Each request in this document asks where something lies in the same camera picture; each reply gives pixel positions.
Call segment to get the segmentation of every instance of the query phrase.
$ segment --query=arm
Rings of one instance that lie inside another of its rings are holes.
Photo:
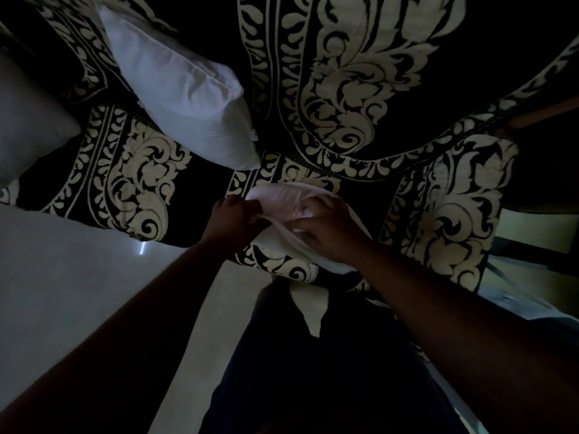
[[[532,323],[374,244],[342,200],[304,203],[315,217],[288,227],[304,230],[304,241],[322,255],[358,269],[490,432],[576,428],[576,358]]]
[[[224,260],[266,226],[257,201],[217,202],[201,241],[0,414],[0,432],[146,432]]]

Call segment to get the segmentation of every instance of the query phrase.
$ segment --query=dark pants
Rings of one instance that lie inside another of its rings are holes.
[[[279,280],[258,300],[200,434],[255,433],[287,414],[328,412],[464,432],[389,309],[331,291],[316,338]]]

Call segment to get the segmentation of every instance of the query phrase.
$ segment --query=pillow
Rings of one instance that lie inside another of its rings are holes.
[[[305,183],[267,183],[252,187],[245,198],[247,200],[258,200],[264,210],[264,214],[258,215],[258,218],[265,218],[271,222],[271,225],[259,233],[252,243],[258,247],[278,251],[307,263],[315,263],[323,269],[336,274],[346,274],[347,272],[355,271],[354,268],[345,263],[333,262],[321,256],[284,226],[284,223],[291,219],[311,218],[312,214],[308,211],[301,212],[299,205],[304,199],[318,195],[329,195],[332,198],[339,198],[339,196],[326,189],[320,189]],[[358,215],[354,213],[350,206],[348,206],[348,209],[354,222],[371,238],[370,233],[362,224]]]
[[[0,51],[0,189],[81,132],[59,102]]]
[[[137,18],[105,6],[98,11],[121,74],[167,136],[222,166],[259,168],[249,109],[231,68]]]

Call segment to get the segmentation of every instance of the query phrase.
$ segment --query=person's right arm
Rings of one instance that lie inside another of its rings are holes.
[[[304,201],[287,223],[320,254],[349,264],[383,296],[491,433],[579,426],[579,363],[534,325],[438,276],[352,221],[338,198]]]

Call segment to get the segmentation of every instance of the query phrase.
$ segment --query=white pillowcase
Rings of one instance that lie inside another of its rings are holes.
[[[311,218],[312,213],[299,211],[299,205],[304,199],[318,195],[329,195],[332,198],[339,198],[339,196],[326,189],[296,182],[259,184],[250,189],[245,198],[247,200],[258,200],[264,210],[264,214],[259,215],[259,217],[268,219],[271,222],[268,228],[259,233],[253,244],[281,252],[307,263],[315,263],[323,269],[337,274],[355,271],[354,268],[345,263],[333,262],[321,256],[284,226],[284,222],[291,219]],[[368,237],[371,237],[358,215],[350,206],[348,206],[348,209],[354,222],[358,224]]]
[[[222,166],[259,168],[243,88],[228,66],[137,18],[105,6],[98,11],[120,72],[167,136]]]
[[[75,118],[0,51],[0,189],[80,132]]]

